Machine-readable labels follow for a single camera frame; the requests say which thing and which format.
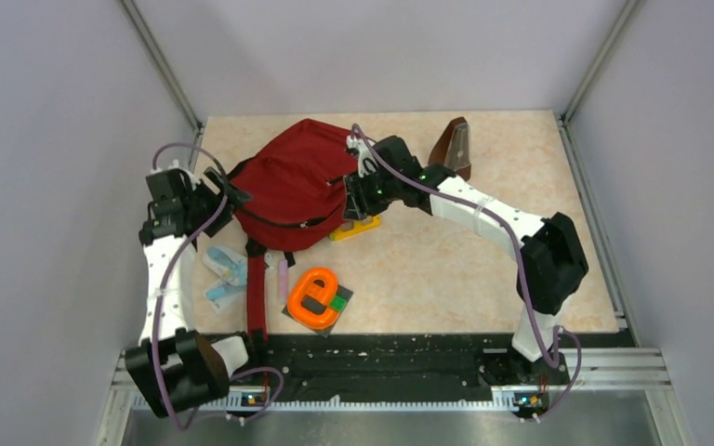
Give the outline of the red backpack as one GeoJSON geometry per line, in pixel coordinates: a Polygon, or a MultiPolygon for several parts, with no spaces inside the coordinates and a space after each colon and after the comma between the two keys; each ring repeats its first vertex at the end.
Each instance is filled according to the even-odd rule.
{"type": "Polygon", "coordinates": [[[247,237],[247,333],[258,348],[268,340],[265,255],[279,251],[291,257],[343,223],[343,178],[357,170],[347,152],[349,134],[343,127],[303,119],[228,174],[231,185],[250,196],[234,206],[234,216],[247,237]]]}

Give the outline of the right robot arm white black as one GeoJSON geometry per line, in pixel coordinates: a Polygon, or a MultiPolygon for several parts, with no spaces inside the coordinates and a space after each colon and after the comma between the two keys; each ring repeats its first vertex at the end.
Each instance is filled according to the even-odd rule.
{"type": "Polygon", "coordinates": [[[510,375],[532,383],[546,364],[558,367],[558,336],[566,300],[588,273],[585,251],[573,220],[542,217],[479,191],[442,164],[422,166],[404,140],[372,142],[355,132],[346,151],[358,164],[344,177],[347,220],[364,220],[396,202],[456,223],[503,249],[516,263],[516,289],[524,303],[508,357],[510,375]]]}

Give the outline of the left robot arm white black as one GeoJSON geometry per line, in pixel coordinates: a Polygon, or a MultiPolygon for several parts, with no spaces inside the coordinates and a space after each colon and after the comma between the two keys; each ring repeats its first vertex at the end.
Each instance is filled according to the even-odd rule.
{"type": "Polygon", "coordinates": [[[152,198],[139,242],[148,268],[147,312],[124,359],[152,412],[167,418],[226,397],[231,378],[249,384],[259,376],[261,360],[248,350],[245,333],[196,330],[192,294],[197,237],[216,235],[248,197],[212,167],[204,179],[180,167],[156,169],[146,183],[152,198]]]}

